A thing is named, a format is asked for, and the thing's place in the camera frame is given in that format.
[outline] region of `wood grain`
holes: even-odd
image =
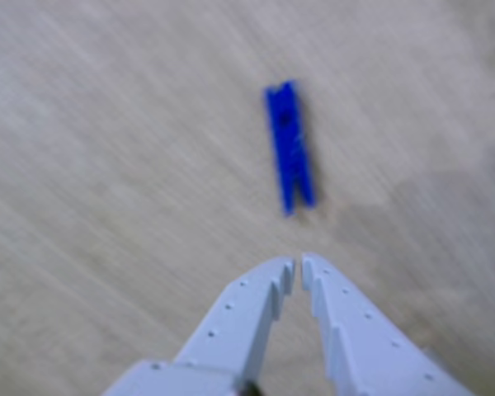
[[[262,88],[321,205],[283,219]],[[495,0],[0,2],[0,395],[95,395],[315,251],[495,395]],[[268,394],[331,394],[296,287]]]

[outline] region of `plastic clothespin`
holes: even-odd
[[[316,200],[294,83],[288,81],[280,87],[267,88],[266,105],[285,215],[294,213],[295,185],[299,187],[304,203],[313,208]]]

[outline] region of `gripper jaw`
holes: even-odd
[[[291,293],[295,263],[277,257],[231,282],[214,302],[174,362],[256,380],[273,320]]]
[[[225,396],[257,379],[295,263],[277,257],[231,282],[172,363],[141,361],[104,396]]]
[[[302,275],[338,395],[473,396],[326,259],[304,254]]]

